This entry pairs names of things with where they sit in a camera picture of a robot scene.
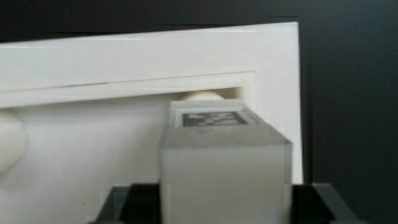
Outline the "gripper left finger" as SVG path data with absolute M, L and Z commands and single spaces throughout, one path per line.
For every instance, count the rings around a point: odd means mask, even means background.
M 88 224 L 162 224 L 160 185 L 114 187 L 98 218 Z

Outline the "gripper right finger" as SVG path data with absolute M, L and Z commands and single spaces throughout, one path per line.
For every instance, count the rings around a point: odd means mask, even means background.
M 370 224 L 359 219 L 329 183 L 294 186 L 290 218 L 290 224 Z

